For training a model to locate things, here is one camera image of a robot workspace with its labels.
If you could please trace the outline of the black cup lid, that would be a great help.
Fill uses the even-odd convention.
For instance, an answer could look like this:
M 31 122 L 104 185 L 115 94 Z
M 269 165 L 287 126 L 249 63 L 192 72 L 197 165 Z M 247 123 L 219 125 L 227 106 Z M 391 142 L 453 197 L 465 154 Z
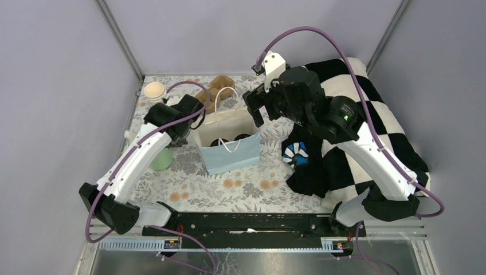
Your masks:
M 211 147 L 221 146 L 221 145 L 224 145 L 227 142 L 228 142 L 228 140 L 226 140 L 226 139 L 215 139 L 211 142 L 210 146 Z
M 248 138 L 250 135 L 249 134 L 246 134 L 246 133 L 242 133 L 240 135 L 237 135 L 234 139 L 234 141 L 237 141 L 237 140 L 242 140 L 242 139 L 245 139 L 245 138 Z

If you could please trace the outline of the light blue paper bag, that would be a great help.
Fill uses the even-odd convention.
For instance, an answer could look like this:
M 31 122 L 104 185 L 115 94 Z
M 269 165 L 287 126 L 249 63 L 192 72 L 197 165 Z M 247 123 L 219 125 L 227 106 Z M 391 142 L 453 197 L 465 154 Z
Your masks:
M 234 141 L 242 133 L 250 136 Z M 205 116 L 200 127 L 191 133 L 209 175 L 254 166 L 260 163 L 261 134 L 246 107 L 230 110 L 214 110 Z M 227 143 L 211 147 L 215 139 L 226 139 Z

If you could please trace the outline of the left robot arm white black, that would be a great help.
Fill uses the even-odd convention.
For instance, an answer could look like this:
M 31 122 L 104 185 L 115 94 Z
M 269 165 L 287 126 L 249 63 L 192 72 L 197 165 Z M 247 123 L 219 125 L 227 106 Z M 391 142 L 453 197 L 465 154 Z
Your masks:
M 84 183 L 80 197 L 90 215 L 118 234 L 134 226 L 152 226 L 163 235 L 176 232 L 178 221 L 168 208 L 158 203 L 130 200 L 138 180 L 149 165 L 169 145 L 184 141 L 204 105 L 184 95 L 178 103 L 156 103 L 144 117 L 129 149 L 95 184 Z

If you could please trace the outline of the brown cardboard cup carrier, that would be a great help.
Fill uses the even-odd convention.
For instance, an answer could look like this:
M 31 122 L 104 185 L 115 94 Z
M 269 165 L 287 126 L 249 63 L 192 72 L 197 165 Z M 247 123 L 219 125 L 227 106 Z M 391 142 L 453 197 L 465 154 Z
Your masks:
M 226 75 L 217 76 L 210 82 L 207 89 L 210 95 L 210 103 L 206 108 L 206 113 L 213 113 L 215 104 L 219 107 L 222 100 L 234 93 L 235 81 Z

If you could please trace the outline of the floral table mat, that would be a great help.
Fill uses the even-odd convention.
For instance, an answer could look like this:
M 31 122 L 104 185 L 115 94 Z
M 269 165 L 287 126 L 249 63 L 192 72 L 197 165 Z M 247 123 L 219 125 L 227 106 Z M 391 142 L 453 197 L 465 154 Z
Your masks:
M 148 169 L 131 193 L 137 202 L 164 202 L 178 211 L 327 213 L 371 185 L 358 184 L 330 190 L 324 198 L 293 192 L 287 185 L 292 169 L 281 161 L 281 142 L 292 123 L 284 118 L 266 120 L 261 128 L 260 162 L 218 175 L 209 175 L 192 137 L 173 150 L 168 169 Z

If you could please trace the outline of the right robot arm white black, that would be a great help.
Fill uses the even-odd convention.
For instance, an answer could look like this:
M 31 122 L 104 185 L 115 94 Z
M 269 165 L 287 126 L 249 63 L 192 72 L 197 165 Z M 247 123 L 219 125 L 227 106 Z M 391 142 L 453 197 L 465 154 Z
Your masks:
M 343 236 L 365 219 L 391 222 L 416 214 L 420 202 L 412 184 L 415 173 L 379 147 L 370 120 L 354 100 L 326 96 L 315 72 L 288 68 L 269 85 L 261 84 L 242 98 L 256 126 L 263 125 L 260 109 L 265 107 L 271 120 L 285 117 L 312 137 L 336 145 L 372 178 L 371 187 L 335 206 L 328 221 L 331 233 Z

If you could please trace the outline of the stack of white paper cups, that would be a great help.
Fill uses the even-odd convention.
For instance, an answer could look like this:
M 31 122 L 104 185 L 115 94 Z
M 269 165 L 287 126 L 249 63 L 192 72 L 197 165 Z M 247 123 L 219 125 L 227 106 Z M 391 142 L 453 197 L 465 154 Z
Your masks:
M 150 102 L 159 103 L 163 101 L 166 89 L 162 83 L 154 81 L 143 88 L 143 94 Z

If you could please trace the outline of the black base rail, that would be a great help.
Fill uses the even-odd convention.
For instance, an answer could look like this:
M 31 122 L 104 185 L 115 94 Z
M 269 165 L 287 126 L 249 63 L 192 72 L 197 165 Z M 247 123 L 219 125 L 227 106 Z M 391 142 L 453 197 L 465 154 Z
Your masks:
M 364 224 L 338 229 L 325 214 L 176 212 L 164 228 L 208 249 L 321 249 L 322 240 L 366 236 Z

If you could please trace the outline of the green cup holder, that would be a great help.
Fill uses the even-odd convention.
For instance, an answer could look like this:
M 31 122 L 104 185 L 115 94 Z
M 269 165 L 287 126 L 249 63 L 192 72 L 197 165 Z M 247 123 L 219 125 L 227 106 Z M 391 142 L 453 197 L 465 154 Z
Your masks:
M 170 148 L 164 148 L 154 158 L 149 168 L 154 171 L 163 171 L 168 169 L 173 162 L 173 151 Z

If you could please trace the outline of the black white checkered blanket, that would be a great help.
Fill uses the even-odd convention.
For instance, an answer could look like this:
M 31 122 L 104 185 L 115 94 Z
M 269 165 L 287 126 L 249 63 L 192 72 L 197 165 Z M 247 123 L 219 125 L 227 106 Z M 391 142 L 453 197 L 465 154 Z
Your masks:
M 349 63 L 362 89 L 374 129 L 381 142 L 409 169 L 417 175 L 417 182 L 431 188 L 429 168 L 417 154 L 405 135 L 405 131 L 384 103 L 375 86 L 369 80 L 364 63 L 349 58 Z M 355 85 L 345 63 L 341 59 L 313 62 L 305 67 L 315 72 L 328 97 L 346 96 L 354 100 L 360 116 L 365 117 Z M 299 194 L 316 195 L 323 207 L 332 210 L 340 201 L 349 201 L 374 184 L 371 176 L 347 153 L 326 140 L 313 137 L 298 125 L 293 127 L 281 149 L 291 149 L 297 143 L 304 146 L 307 162 L 295 167 L 287 179 L 289 188 Z

